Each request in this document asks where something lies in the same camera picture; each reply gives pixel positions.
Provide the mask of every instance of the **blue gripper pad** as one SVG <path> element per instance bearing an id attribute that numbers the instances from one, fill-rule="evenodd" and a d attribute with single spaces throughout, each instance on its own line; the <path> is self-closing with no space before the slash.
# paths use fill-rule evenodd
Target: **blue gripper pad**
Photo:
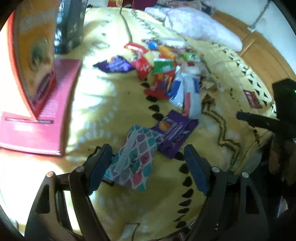
<path id="1" fill-rule="evenodd" d="M 97 146 L 95 152 L 84 163 L 85 177 L 88 181 L 88 195 L 98 190 L 104 174 L 111 163 L 112 154 L 112 147 L 109 144 L 104 144 L 102 148 Z"/>
<path id="2" fill-rule="evenodd" d="M 184 158 L 197 189 L 207 195 L 211 188 L 211 165 L 197 153 L 192 145 L 185 146 Z"/>

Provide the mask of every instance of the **purple chocolate bar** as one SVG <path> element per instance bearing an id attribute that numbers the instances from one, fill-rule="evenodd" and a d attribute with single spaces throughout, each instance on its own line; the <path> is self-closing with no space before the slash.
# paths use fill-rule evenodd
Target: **purple chocolate bar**
<path id="1" fill-rule="evenodd" d="M 198 120 L 190 120 L 186 116 L 171 110 L 166 117 L 151 128 L 151 130 L 165 135 L 158 150 L 166 157 L 173 159 L 197 125 Z"/>
<path id="2" fill-rule="evenodd" d="M 105 73 L 127 73 L 135 69 L 134 66 L 122 56 L 112 57 L 103 62 L 98 62 L 93 66 Z"/>

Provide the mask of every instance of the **wooden headboard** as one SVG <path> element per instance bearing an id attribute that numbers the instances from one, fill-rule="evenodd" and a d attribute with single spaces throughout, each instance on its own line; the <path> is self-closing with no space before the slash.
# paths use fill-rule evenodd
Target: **wooden headboard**
<path id="1" fill-rule="evenodd" d="M 216 11 L 212 18 L 240 37 L 243 48 L 238 55 L 262 79 L 271 94 L 272 83 L 285 78 L 296 81 L 296 75 L 287 61 L 259 32 L 250 32 L 245 23 L 220 11 Z"/>

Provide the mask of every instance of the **white pillow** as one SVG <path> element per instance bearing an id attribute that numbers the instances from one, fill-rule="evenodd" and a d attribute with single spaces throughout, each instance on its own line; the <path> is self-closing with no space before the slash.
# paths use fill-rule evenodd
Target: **white pillow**
<path id="1" fill-rule="evenodd" d="M 241 51 L 240 38 L 209 15 L 190 7 L 162 8 L 166 14 L 165 27 L 185 37 L 227 45 L 234 51 Z"/>
<path id="2" fill-rule="evenodd" d="M 145 12 L 151 15 L 153 18 L 155 18 L 158 21 L 164 21 L 166 18 L 166 14 L 163 13 L 160 9 L 154 8 L 154 7 L 147 7 L 145 8 Z"/>

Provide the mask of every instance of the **bedspread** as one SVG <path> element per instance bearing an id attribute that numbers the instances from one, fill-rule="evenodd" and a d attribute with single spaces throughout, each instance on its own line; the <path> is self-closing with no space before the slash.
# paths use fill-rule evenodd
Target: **bedspread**
<path id="1" fill-rule="evenodd" d="M 66 56 L 83 62 L 72 104 L 69 138 L 62 158 L 0 150 L 0 188 L 3 198 L 20 224 L 26 224 L 35 194 L 48 171 L 62 174 L 74 170 L 96 146 L 109 143 L 117 152 L 133 125 L 153 127 L 157 121 L 149 109 L 158 105 L 166 115 L 176 108 L 168 101 L 146 99 L 136 71 L 106 74 L 93 64 L 122 55 L 130 41 L 181 36 L 142 11 L 120 8 L 87 9 L 82 44 Z M 223 92 L 214 95 L 216 105 L 206 104 L 201 122 L 180 149 L 192 144 L 212 166 L 239 173 L 252 152 L 270 137 L 270 132 L 253 128 L 236 119 L 237 111 L 273 116 L 275 104 L 260 78 L 231 49 L 204 41 L 186 39 L 204 54 L 210 71 L 219 79 Z M 156 52 L 145 54 L 153 64 Z M 254 91 L 262 105 L 251 108 L 243 90 Z M 190 224 L 198 216 L 204 195 L 194 184 L 182 158 L 167 159 L 156 153 L 144 192 L 102 183 L 91 195 L 94 209 L 111 240 L 118 240 L 126 223 L 133 223 L 134 240 L 160 239 Z M 73 229 L 79 232 L 69 192 L 68 212 Z"/>

